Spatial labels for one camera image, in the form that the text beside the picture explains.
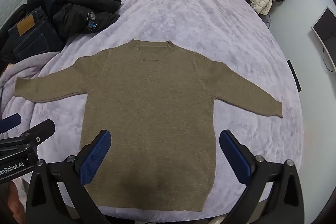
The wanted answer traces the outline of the person's left hand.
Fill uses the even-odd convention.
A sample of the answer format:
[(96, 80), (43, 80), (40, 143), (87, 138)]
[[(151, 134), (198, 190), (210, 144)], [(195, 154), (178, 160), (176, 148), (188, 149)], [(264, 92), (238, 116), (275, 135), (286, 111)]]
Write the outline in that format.
[(25, 223), (25, 210), (19, 200), (17, 187), (12, 181), (8, 183), (8, 186), (7, 205), (13, 213), (13, 217), (17, 223)]

